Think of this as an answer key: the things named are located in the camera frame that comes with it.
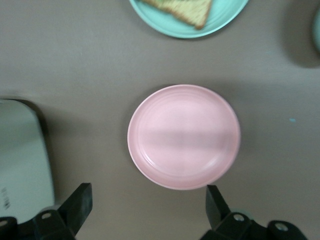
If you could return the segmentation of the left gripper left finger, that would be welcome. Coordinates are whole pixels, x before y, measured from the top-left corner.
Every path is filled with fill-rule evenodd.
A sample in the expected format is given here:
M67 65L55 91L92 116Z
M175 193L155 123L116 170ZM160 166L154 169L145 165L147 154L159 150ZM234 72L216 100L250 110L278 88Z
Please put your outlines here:
M57 209L47 209L18 224L13 216L0 218L2 240L74 240L93 208L91 183L82 183Z

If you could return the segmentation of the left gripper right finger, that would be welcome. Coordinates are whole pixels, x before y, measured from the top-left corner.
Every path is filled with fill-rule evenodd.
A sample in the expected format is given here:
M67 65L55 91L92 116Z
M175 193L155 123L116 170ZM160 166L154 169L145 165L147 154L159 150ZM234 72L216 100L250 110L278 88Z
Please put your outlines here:
M272 220L266 227L244 213L231 211L215 185L206 187L205 211L211 226L202 240L305 240L294 224Z

